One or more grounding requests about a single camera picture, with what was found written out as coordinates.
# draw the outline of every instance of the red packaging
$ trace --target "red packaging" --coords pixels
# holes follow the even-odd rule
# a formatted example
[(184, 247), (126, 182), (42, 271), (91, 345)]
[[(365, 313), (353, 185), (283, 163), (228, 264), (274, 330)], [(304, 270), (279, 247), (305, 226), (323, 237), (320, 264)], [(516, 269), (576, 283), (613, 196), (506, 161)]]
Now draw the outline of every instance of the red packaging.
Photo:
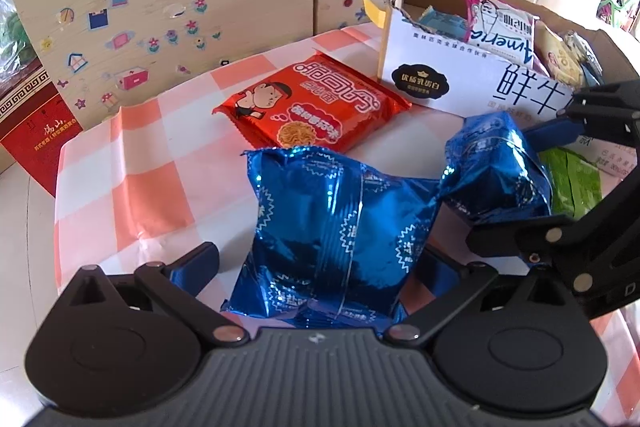
[(229, 97), (223, 112), (254, 147), (319, 145), (344, 152), (411, 103), (316, 52)]

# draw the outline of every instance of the orange checkered tablecloth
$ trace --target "orange checkered tablecloth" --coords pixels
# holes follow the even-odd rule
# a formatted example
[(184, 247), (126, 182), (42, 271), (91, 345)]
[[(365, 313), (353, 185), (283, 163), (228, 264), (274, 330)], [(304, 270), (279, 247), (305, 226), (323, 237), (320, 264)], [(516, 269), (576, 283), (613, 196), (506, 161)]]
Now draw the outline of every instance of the orange checkered tablecloth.
[[(211, 110), (316, 49), (375, 77), (380, 37), (369, 23), (245, 58), (141, 105), (123, 107), (111, 120), (66, 143), (54, 229), (59, 290), (85, 264), (98, 264), (110, 274), (131, 273), (147, 261), (171, 263), (212, 241), (220, 249), (220, 272), (198, 298), (219, 310), (250, 249), (257, 203), (240, 155), (250, 146), (224, 115), (212, 116)], [(413, 107), (349, 155), (389, 174), (439, 177), (444, 144), (461, 126), (459, 117)], [(443, 207), (430, 241), (468, 263), (475, 256), (466, 249), (465, 235), (465, 225)], [(492, 264), (502, 273), (527, 269), (519, 259)], [(418, 293), (430, 298), (424, 287)], [(243, 318), (242, 323), (255, 331), (258, 325), (278, 322)], [(601, 317), (593, 327), (609, 353), (594, 410), (612, 424), (640, 421), (640, 307)]]

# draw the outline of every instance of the plastic bag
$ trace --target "plastic bag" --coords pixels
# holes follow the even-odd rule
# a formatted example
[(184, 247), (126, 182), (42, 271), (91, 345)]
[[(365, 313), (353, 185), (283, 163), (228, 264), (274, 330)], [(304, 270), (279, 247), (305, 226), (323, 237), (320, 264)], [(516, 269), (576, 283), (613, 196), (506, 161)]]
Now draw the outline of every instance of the plastic bag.
[(0, 96), (15, 86), (16, 74), (29, 66), (36, 52), (12, 0), (0, 0)]

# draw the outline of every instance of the blue snack bag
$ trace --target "blue snack bag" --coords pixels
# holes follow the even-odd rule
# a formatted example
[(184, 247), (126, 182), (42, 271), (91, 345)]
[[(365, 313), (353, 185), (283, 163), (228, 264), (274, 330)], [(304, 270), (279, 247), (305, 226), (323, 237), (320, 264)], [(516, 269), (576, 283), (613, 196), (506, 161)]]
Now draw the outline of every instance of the blue snack bag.
[(404, 316), (399, 292), (431, 230), (439, 182), (320, 147), (245, 154), (258, 221), (223, 311), (378, 330)]
[(465, 118), (445, 154), (441, 200), (471, 223), (551, 214), (551, 183), (508, 113)]

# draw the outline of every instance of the cardboard flap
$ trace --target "cardboard flap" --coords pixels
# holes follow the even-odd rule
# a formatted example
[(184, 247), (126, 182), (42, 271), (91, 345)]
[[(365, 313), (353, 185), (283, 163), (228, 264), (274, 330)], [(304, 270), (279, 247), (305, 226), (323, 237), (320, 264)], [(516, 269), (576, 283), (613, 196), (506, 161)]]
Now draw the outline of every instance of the cardboard flap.
[[(607, 83), (610, 84), (640, 78), (638, 72), (631, 65), (625, 54), (620, 51), (618, 46), (603, 30), (588, 30), (577, 23), (564, 19), (557, 13), (543, 6), (527, 0), (500, 1), (539, 17), (545, 22), (549, 29), (557, 34), (574, 30), (578, 35), (585, 38), (591, 45), (596, 57), (598, 57)], [(402, 4), (404, 6), (417, 6), (424, 9), (433, 6), (438, 11), (460, 15), (466, 18), (466, 0), (403, 0)]]

